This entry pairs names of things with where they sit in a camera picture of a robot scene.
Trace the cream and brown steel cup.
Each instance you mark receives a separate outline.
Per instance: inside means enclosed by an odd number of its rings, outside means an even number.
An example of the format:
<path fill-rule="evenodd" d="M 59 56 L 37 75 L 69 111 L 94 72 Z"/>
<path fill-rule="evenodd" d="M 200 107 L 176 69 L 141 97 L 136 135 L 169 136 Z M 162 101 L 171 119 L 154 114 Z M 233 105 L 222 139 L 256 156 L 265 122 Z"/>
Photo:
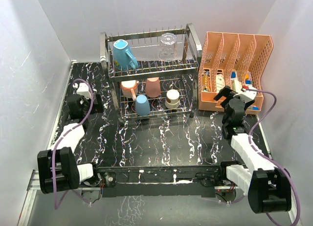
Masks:
<path fill-rule="evenodd" d="M 178 90 L 171 89 L 166 93 L 165 106 L 168 109 L 176 109 L 179 106 L 179 96 L 180 93 Z"/>

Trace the light blue tumbler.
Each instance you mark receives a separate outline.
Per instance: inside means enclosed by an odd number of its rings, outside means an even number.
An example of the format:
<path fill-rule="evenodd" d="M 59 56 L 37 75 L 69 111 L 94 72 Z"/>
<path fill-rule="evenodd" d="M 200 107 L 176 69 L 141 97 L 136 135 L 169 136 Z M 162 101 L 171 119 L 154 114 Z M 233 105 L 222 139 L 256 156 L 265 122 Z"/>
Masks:
<path fill-rule="evenodd" d="M 147 116 L 150 113 L 150 104 L 145 95 L 138 95 L 135 101 L 135 111 L 139 116 Z"/>

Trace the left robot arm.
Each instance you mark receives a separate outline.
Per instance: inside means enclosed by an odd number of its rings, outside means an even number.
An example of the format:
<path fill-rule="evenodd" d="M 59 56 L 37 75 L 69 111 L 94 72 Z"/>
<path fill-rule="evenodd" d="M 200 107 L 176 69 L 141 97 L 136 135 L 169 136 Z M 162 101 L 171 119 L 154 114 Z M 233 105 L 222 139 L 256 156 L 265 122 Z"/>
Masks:
<path fill-rule="evenodd" d="M 40 188 L 44 194 L 53 192 L 53 164 L 57 192 L 77 189 L 84 181 L 90 186 L 100 183 L 101 174 L 95 170 L 95 164 L 77 164 L 74 157 L 74 151 L 85 135 L 89 121 L 85 120 L 81 125 L 79 123 L 87 115 L 90 105 L 91 114 L 103 112 L 101 96 L 97 94 L 95 98 L 96 101 L 92 102 L 78 94 L 70 95 L 62 133 L 50 148 L 37 154 Z"/>

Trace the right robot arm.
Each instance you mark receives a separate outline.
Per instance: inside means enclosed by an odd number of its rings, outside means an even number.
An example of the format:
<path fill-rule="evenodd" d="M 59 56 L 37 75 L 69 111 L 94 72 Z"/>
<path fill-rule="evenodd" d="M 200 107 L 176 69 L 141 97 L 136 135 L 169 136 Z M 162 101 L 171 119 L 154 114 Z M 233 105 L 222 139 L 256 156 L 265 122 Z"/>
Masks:
<path fill-rule="evenodd" d="M 223 138 L 244 161 L 244 164 L 237 161 L 221 163 L 218 180 L 223 185 L 233 182 L 240 187 L 254 213 L 289 211 L 291 185 L 287 174 L 256 147 L 243 124 L 245 112 L 254 103 L 255 97 L 256 89 L 252 86 L 244 87 L 240 93 L 225 86 L 214 97 L 215 101 L 222 100 L 221 107 L 224 109 Z"/>

